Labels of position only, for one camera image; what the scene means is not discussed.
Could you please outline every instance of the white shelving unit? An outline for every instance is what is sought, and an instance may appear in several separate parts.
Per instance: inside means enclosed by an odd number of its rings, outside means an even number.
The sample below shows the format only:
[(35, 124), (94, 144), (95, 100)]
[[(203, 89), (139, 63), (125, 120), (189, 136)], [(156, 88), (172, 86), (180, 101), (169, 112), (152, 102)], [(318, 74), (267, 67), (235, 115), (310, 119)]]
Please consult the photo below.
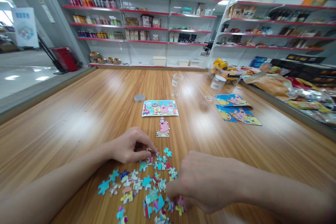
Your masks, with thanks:
[[(326, 23), (314, 23), (315, 18), (325, 18), (328, 20), (329, 17), (335, 16), (336, 14), (336, 1), (328, 1), (323, 7), (314, 6), (302, 6), (303, 0), (273, 0), (271, 3), (265, 2), (254, 2), (254, 1), (239, 1), (239, 0), (229, 0), (226, 6), (225, 12), (223, 14), (222, 20), (220, 22), (216, 38), (214, 40), (214, 45), (210, 52), (210, 56), (207, 61), (207, 67), (214, 62), (217, 58), (224, 58), (232, 65), (249, 66), (251, 61), (255, 56), (266, 57), (266, 58), (284, 58), (289, 53), (298, 54), (313, 54), (316, 55), (324, 49), (305, 49), (305, 48), (285, 48), (282, 47), (291, 39), (307, 39), (307, 45), (313, 45), (318, 41), (333, 42), (336, 40), (336, 36), (323, 37), (325, 34), (336, 28), (336, 24), (326, 24)], [(243, 19), (243, 18), (226, 18), (226, 13), (230, 6), (234, 4), (240, 5), (255, 5), (258, 7), (255, 16), (267, 16), (272, 10), (276, 8), (283, 9), (301, 9), (306, 11), (311, 11), (311, 14), (304, 23), (300, 22), (286, 22), (286, 21), (273, 21), (273, 20), (260, 20), (260, 19)], [(229, 28), (227, 32), (222, 32), (222, 27), (224, 23), (229, 23)], [(243, 31), (246, 29), (256, 29), (262, 26), (269, 26), (273, 30), (272, 35), (262, 35), (262, 34), (245, 34)], [(301, 30), (312, 30), (316, 29), (322, 32), (322, 37), (300, 37), (300, 36), (283, 36), (278, 35), (284, 27), (290, 28), (300, 28)], [(235, 33), (230, 32), (232, 28), (239, 28), (241, 32)], [(281, 47), (261, 47), (261, 46), (243, 46), (243, 45), (222, 45), (221, 43), (223, 37), (230, 37), (232, 35), (242, 35), (241, 42), (250, 41), (255, 44), (263, 42), (268, 45), (278, 45)]]

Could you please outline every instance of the patrick star picture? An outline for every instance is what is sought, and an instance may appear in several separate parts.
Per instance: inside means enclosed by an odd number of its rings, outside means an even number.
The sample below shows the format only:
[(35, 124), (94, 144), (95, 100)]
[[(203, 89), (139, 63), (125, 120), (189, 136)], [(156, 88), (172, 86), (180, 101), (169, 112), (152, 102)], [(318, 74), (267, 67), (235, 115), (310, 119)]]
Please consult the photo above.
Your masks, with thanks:
[(160, 118), (160, 130), (156, 132), (157, 137), (169, 137), (168, 121), (165, 121), (163, 117)]

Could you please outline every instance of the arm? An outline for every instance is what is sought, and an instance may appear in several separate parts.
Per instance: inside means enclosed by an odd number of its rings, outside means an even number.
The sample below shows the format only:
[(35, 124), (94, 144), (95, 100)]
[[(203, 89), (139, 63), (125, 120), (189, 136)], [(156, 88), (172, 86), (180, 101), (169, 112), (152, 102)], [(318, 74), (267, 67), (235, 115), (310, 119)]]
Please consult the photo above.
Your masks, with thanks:
[(184, 209), (193, 205), (208, 214), (231, 203), (248, 203), (302, 223), (329, 223), (334, 199), (306, 184), (251, 167), (235, 159), (189, 152), (179, 178), (167, 184), (172, 200), (182, 195)]
[(13, 195), (0, 197), (3, 223), (48, 223), (84, 182), (107, 160), (131, 163), (157, 152), (150, 138), (138, 128), (98, 146), (84, 156), (39, 178)]

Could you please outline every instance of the silver lid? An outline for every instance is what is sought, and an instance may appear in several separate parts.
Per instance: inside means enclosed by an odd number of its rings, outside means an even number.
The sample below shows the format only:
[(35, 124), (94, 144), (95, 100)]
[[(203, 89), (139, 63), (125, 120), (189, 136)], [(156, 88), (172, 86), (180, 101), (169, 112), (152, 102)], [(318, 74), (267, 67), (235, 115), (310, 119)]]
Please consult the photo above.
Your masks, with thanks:
[(136, 96), (134, 96), (134, 100), (135, 100), (136, 102), (142, 102), (142, 101), (145, 100), (145, 96), (142, 95), (142, 94), (137, 94)]

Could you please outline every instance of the white container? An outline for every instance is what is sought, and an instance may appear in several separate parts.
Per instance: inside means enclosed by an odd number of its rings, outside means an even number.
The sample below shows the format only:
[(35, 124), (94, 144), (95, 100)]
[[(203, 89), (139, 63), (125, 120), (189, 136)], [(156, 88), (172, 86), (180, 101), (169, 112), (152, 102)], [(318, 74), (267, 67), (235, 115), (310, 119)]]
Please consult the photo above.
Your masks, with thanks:
[(153, 56), (154, 66), (165, 67), (167, 58), (164, 56)]
[(198, 65), (203, 62), (203, 60), (199, 57), (192, 57), (189, 60), (189, 66), (191, 67), (198, 67)]
[(181, 66), (181, 67), (187, 67), (189, 65), (189, 60), (188, 59), (180, 59), (178, 64)]

